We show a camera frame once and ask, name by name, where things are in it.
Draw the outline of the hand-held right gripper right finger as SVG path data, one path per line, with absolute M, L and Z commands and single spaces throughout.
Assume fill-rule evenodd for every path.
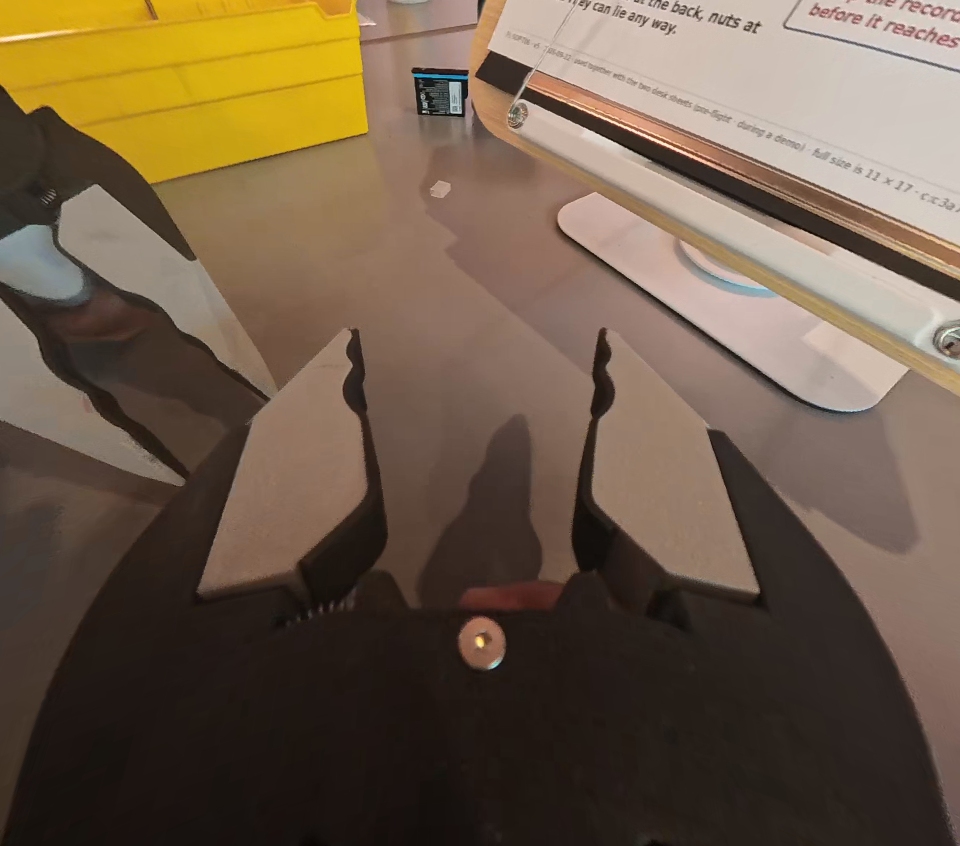
M 754 605 L 761 587 L 701 417 L 600 330 L 571 540 L 624 608 L 691 593 Z

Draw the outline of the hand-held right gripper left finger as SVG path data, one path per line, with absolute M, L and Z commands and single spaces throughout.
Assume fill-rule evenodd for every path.
M 388 538 L 359 330 L 338 332 L 252 419 L 202 573 L 200 600 L 281 589 L 346 600 Z

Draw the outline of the yellow plastic bin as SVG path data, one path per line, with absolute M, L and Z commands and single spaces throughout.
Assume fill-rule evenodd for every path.
M 1 0 L 1 80 L 151 183 L 368 131 L 358 0 Z

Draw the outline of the printed instruction sheet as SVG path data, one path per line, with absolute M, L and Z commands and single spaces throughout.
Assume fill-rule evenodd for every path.
M 507 0 L 490 48 L 958 242 L 959 0 Z

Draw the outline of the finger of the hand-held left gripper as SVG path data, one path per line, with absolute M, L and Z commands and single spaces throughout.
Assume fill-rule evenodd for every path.
M 149 322 L 143 309 L 97 284 L 61 249 L 55 227 L 2 236 L 2 422 L 87 459 L 163 484 L 186 477 L 177 461 L 109 418 L 109 397 L 84 388 L 70 353 L 83 343 L 122 343 Z
M 74 260 L 119 291 L 159 307 L 177 329 L 262 394 L 277 392 L 263 357 L 203 264 L 181 255 L 100 186 L 66 202 L 57 237 Z

